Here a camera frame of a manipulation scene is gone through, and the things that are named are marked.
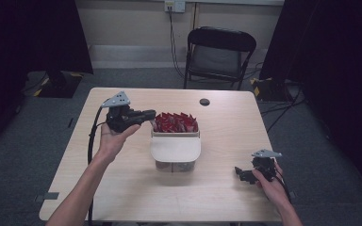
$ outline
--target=wall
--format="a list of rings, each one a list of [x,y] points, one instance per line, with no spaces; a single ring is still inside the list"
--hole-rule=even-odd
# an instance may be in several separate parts
[[[171,46],[170,19],[164,12],[163,1],[90,0],[76,3],[89,45]],[[279,5],[195,5],[187,2],[185,13],[173,14],[177,49],[186,48],[188,33],[194,25],[212,25],[246,31],[255,37],[257,49],[267,50],[281,8]]]

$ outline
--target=baseboard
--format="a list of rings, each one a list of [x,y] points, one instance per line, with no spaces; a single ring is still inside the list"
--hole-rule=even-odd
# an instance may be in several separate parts
[[[99,68],[171,68],[174,67],[172,48],[167,46],[119,46],[91,45],[90,61],[94,69]],[[176,48],[175,57],[178,67],[185,68],[187,49]],[[252,54],[248,68],[264,61],[267,49],[256,49]]]

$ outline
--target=red object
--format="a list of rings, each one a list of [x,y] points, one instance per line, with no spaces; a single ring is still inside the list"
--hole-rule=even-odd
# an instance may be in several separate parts
[[[199,130],[196,119],[182,112],[180,115],[162,112],[152,121],[152,126],[159,133],[196,133]]]

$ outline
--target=wooden table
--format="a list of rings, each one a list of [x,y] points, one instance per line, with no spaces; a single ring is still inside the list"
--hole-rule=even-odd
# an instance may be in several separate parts
[[[242,182],[234,167],[252,169],[251,154],[272,150],[255,97],[247,91],[96,88],[84,105],[40,218],[47,220],[87,166],[89,133],[103,101],[124,90],[136,110],[190,113],[201,131],[202,152],[191,172],[156,169],[150,153],[151,124],[130,137],[107,168],[94,197],[93,219],[139,222],[280,221],[256,186]],[[199,101],[207,98],[210,105]],[[99,121],[104,121],[107,108]],[[94,152],[99,146],[97,130]]]

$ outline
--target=gray carpet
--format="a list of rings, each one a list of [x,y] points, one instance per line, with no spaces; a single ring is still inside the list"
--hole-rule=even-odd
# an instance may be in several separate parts
[[[31,73],[27,86],[42,76]],[[82,79],[73,99],[36,98],[33,90],[27,92],[21,112],[0,136],[0,225],[43,225],[41,202],[35,197],[48,191],[92,88],[181,89],[182,85],[174,69],[100,69]],[[230,85],[193,82],[189,89],[230,89]],[[242,89],[252,90],[248,81]],[[290,91],[296,94],[297,87]],[[261,111],[278,104],[258,103]],[[266,127],[281,113],[263,115]],[[278,161],[289,189],[298,196],[293,203],[304,225],[362,225],[362,177],[327,139],[326,126],[306,103],[290,109],[269,137],[274,150],[283,154]]]

